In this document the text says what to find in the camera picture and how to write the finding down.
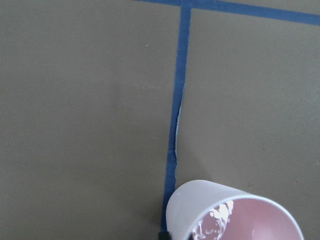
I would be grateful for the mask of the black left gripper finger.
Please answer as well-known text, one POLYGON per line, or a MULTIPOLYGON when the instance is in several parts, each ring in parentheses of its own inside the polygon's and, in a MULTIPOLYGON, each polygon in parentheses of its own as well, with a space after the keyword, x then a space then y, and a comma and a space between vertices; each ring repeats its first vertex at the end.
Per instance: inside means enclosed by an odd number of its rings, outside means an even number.
POLYGON ((161 231, 157 235, 158 240, 171 240, 171 234, 168 231, 161 231))

